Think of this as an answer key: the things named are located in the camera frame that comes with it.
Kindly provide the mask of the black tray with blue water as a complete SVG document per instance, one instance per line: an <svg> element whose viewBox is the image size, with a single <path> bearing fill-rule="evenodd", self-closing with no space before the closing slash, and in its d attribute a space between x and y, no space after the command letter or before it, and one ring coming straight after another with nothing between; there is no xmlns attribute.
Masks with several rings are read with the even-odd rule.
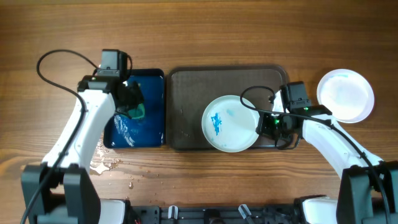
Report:
<svg viewBox="0 0 398 224"><path fill-rule="evenodd" d="M127 82L133 81L140 84L145 117L113 116L104 129L103 144L108 148L159 147L164 143L164 73L158 68L134 69Z"/></svg>

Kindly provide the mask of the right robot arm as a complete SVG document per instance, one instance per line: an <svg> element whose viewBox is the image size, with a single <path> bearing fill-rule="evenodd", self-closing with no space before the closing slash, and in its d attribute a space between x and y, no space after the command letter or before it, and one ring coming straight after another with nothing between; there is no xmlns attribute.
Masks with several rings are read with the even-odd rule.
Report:
<svg viewBox="0 0 398 224"><path fill-rule="evenodd" d="M315 147L339 175L336 200L296 200L300 223L397 223L397 161L386 162L355 141L323 105L313 106L302 82L269 97L282 110L261 110L257 133L274 141L292 135Z"/></svg>

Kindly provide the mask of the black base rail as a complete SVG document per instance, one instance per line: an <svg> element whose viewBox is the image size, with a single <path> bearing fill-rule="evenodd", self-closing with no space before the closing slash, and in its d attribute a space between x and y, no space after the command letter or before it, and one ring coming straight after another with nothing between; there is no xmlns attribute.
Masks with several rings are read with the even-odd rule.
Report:
<svg viewBox="0 0 398 224"><path fill-rule="evenodd" d="M291 204L242 204L238 207L141 206L126 210L124 223L131 224L210 224L210 223L300 223L299 210Z"/></svg>

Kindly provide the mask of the dark brown serving tray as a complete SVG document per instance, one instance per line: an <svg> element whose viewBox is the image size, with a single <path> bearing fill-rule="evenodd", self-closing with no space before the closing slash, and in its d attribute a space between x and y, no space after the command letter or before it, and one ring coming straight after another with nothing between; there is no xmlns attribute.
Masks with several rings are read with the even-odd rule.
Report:
<svg viewBox="0 0 398 224"><path fill-rule="evenodd" d="M166 81L165 142L173 149L213 149L201 129L205 108L224 95L239 96L250 86L274 91L289 82L279 65L180 67Z"/></svg>

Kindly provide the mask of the green scrubbing sponge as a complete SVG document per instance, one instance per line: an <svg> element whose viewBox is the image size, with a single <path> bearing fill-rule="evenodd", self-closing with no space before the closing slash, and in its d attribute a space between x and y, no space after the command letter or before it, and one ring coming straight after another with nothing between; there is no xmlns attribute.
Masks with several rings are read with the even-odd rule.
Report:
<svg viewBox="0 0 398 224"><path fill-rule="evenodd" d="M145 107L144 104L141 103L137 105L135 108L128 109L127 117L129 119L142 119L145 117Z"/></svg>

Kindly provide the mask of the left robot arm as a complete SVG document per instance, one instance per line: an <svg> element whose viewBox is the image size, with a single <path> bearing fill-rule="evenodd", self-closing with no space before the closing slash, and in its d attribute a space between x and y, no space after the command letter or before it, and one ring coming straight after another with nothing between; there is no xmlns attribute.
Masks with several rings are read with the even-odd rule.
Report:
<svg viewBox="0 0 398 224"><path fill-rule="evenodd" d="M39 165L21 175L25 201L22 223L130 223L131 204L101 199L90 179L90 163L109 120L145 116L144 97L132 75L132 58L120 50L104 49L101 64L79 81L65 128Z"/></svg>

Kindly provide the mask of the white plate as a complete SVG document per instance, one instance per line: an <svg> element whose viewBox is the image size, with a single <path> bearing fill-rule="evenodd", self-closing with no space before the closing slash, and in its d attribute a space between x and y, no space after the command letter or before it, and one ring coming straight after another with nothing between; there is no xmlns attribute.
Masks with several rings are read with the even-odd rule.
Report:
<svg viewBox="0 0 398 224"><path fill-rule="evenodd" d="M213 100L204 110L201 129L205 139L223 152L241 152L257 141L259 113L254 105L236 95L225 95Z"/></svg>
<svg viewBox="0 0 398 224"><path fill-rule="evenodd" d="M322 77L317 100L342 123L358 123L373 111L375 95L370 83L359 73L336 69Z"/></svg>

